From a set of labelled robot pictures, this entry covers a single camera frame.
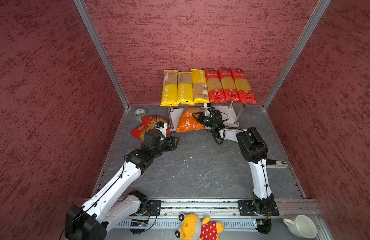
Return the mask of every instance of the plush toy arm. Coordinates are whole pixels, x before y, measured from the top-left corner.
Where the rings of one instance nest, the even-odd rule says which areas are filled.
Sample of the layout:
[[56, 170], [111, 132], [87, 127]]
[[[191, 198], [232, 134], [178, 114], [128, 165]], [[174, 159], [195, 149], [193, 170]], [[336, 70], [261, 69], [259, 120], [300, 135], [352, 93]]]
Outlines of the plush toy arm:
[[205, 225], [205, 224], [209, 223], [209, 221], [210, 221], [210, 217], [206, 217], [206, 218], [204, 218], [204, 220], [202, 220], [201, 224]]

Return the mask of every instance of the textured red wall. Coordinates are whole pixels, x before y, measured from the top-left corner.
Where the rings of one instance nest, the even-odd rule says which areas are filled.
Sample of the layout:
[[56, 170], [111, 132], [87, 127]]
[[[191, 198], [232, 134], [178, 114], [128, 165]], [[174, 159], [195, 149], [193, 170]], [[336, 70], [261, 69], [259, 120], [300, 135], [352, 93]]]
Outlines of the textured red wall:
[[268, 112], [335, 239], [370, 239], [370, 0], [332, 0]]
[[262, 104], [317, 0], [86, 0], [130, 103], [161, 101], [163, 70], [238, 67]]
[[0, 1], [0, 239], [58, 239], [122, 111], [73, 1]]

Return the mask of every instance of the mug handle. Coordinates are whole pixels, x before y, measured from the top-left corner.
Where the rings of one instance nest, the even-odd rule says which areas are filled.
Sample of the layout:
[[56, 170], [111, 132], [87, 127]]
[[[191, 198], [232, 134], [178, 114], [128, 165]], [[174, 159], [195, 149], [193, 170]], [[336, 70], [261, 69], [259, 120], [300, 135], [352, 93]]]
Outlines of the mug handle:
[[283, 219], [283, 222], [288, 226], [288, 224], [294, 224], [295, 222], [293, 222], [292, 220], [290, 220], [289, 218], [284, 218]]

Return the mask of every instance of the frog plush toy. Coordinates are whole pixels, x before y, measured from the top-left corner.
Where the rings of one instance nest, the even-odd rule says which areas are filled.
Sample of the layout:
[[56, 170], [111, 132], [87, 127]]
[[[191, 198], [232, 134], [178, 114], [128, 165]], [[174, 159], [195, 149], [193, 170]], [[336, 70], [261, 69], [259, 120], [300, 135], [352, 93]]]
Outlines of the frog plush toy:
[[224, 231], [220, 222], [210, 222], [210, 217], [200, 220], [196, 214], [180, 214], [178, 217], [182, 225], [176, 230], [176, 237], [182, 240], [219, 240]]

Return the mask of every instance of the plush toy eye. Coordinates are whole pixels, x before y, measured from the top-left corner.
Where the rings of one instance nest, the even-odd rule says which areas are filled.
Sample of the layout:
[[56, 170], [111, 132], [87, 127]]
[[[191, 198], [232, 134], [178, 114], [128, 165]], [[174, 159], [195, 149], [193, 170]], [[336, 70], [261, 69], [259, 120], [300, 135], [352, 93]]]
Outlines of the plush toy eye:
[[185, 219], [185, 215], [180, 214], [180, 216], [178, 217], [178, 219], [182, 222]]

